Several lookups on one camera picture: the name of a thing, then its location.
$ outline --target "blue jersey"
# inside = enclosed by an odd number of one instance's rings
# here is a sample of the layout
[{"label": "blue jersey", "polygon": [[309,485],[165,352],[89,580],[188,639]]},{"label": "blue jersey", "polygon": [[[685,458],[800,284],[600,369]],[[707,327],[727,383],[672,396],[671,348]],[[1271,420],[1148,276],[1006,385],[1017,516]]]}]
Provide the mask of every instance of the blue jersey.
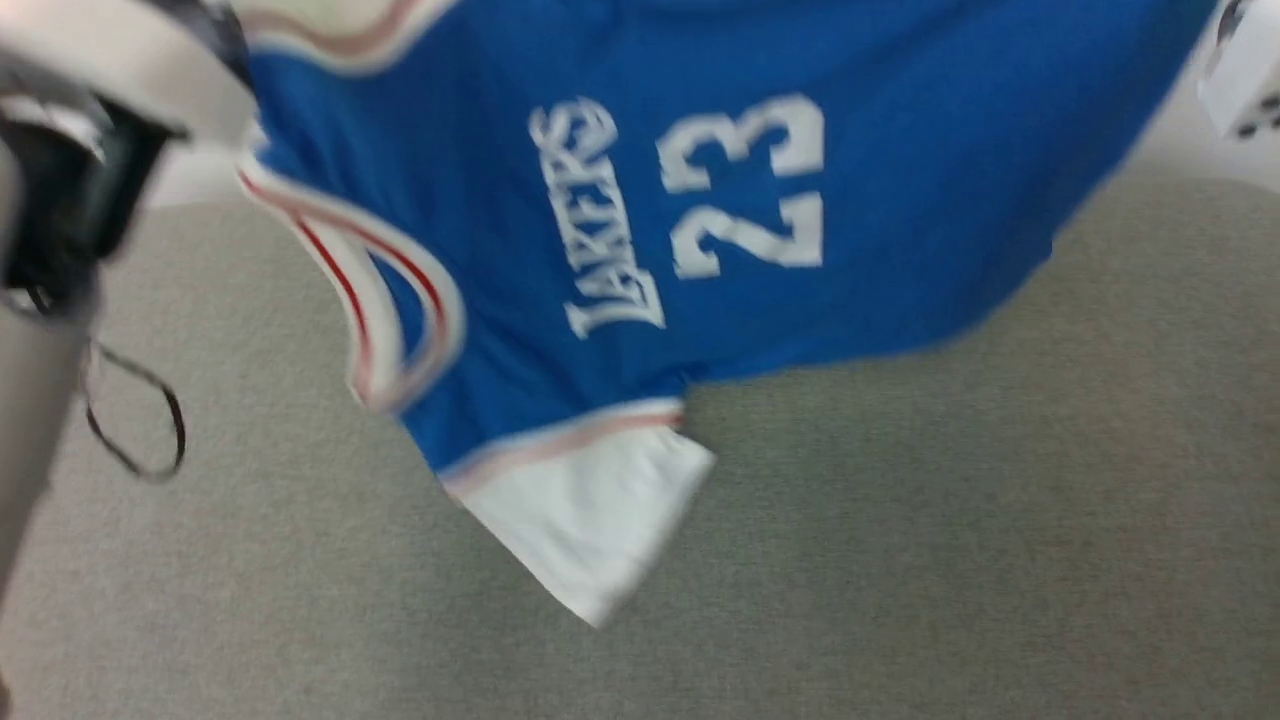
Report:
[{"label": "blue jersey", "polygon": [[690,383],[972,327],[1215,0],[243,0],[243,179],[352,387],[598,620],[709,466]]}]

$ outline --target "jersey number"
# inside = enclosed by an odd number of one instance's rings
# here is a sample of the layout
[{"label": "jersey number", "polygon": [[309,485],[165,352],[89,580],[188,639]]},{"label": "jersey number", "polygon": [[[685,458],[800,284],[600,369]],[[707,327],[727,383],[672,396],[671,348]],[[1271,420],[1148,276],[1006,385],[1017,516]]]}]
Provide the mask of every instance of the jersey number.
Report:
[{"label": "jersey number", "polygon": [[[705,192],[712,188],[710,173],[690,164],[695,150],[717,143],[730,160],[741,161],[751,145],[771,129],[786,131],[786,140],[769,151],[769,164],[777,177],[796,177],[822,172],[823,115],[803,95],[774,97],[750,108],[737,120],[728,115],[692,115],[677,122],[658,141],[662,183],[673,195]],[[707,238],[731,242],[751,255],[783,268],[822,266],[822,195],[803,192],[783,197],[778,204],[790,234],[778,234],[719,208],[699,205],[685,214],[671,231],[676,277],[713,278],[721,274],[719,258],[704,249]]]}]

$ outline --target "blue fabric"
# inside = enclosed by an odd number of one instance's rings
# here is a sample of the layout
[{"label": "blue fabric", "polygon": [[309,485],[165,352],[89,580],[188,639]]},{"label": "blue fabric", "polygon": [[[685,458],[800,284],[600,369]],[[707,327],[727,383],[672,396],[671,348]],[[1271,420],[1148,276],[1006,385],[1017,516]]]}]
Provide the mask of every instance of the blue fabric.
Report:
[{"label": "blue fabric", "polygon": [[[403,414],[442,469],[486,441],[678,396],[691,382],[909,351],[973,325],[1050,256],[1055,232],[1124,158],[1213,8],[462,0],[374,74],[255,53],[270,138],[260,160],[401,228],[456,278],[465,348]],[[820,110],[820,169],[776,172],[771,150],[795,140],[777,127],[746,156],[717,142],[691,151],[710,188],[664,187],[658,143],[677,123],[721,115],[732,126],[796,96]],[[591,268],[567,260],[530,127],[535,111],[579,99],[616,123],[617,138],[594,159],[612,163],[662,327],[622,320],[581,338],[567,319],[566,304],[593,306],[576,287]],[[562,190],[579,206],[605,202],[591,183]],[[780,202],[805,193],[822,199],[820,265],[704,238],[718,274],[677,275],[672,231],[694,209],[781,237],[791,228]],[[393,292],[412,305],[404,287]],[[406,306],[406,316],[415,345],[421,310]]]}]

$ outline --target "robotic arm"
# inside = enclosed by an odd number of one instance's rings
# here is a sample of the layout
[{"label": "robotic arm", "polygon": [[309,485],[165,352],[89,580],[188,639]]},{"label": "robotic arm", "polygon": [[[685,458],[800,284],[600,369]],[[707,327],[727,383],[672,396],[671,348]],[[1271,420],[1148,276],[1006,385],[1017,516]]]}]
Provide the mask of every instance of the robotic arm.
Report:
[{"label": "robotic arm", "polygon": [[[79,387],[99,268],[168,145],[239,149],[243,59],[234,18],[200,0],[0,0],[0,602]],[[1222,137],[1280,131],[1280,0],[1225,5],[1199,97]]]}]

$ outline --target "gray fabric surface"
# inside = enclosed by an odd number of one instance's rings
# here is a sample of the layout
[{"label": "gray fabric surface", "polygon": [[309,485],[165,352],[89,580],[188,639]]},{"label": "gray fabric surface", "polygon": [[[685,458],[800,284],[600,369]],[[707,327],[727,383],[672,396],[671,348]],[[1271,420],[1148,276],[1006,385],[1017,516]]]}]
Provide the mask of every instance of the gray fabric surface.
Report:
[{"label": "gray fabric surface", "polygon": [[[104,336],[187,473],[74,424],[0,648],[19,720],[1280,716],[1280,200],[1128,181],[978,332],[691,400],[721,455],[637,597],[572,618],[342,384],[257,210],[152,215]],[[154,401],[105,414],[163,455]]]}]

